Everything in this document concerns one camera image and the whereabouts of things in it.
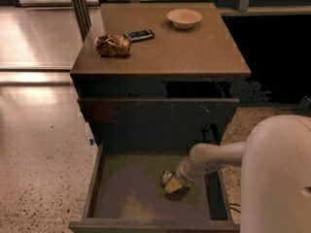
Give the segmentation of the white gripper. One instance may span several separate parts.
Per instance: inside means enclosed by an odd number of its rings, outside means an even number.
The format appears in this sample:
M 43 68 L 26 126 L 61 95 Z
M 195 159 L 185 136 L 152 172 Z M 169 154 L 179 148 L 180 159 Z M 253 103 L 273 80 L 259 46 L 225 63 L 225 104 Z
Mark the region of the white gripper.
M 176 177 L 171 177 L 164 182 L 164 191 L 167 194 L 172 194 L 177 190 L 181 189 L 183 186 L 190 186 L 194 179 L 194 174 L 192 170 L 192 165 L 190 158 L 185 157 L 177 166 L 175 170 Z

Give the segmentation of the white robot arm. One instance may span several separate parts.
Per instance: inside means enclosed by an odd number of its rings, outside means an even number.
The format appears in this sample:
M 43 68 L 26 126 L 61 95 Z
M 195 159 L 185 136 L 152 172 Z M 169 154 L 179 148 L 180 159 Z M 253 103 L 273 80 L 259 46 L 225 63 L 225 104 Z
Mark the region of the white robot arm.
M 311 233 L 310 117 L 272 116 L 244 142 L 197 144 L 161 184 L 172 194 L 223 165 L 241 168 L 240 233 Z

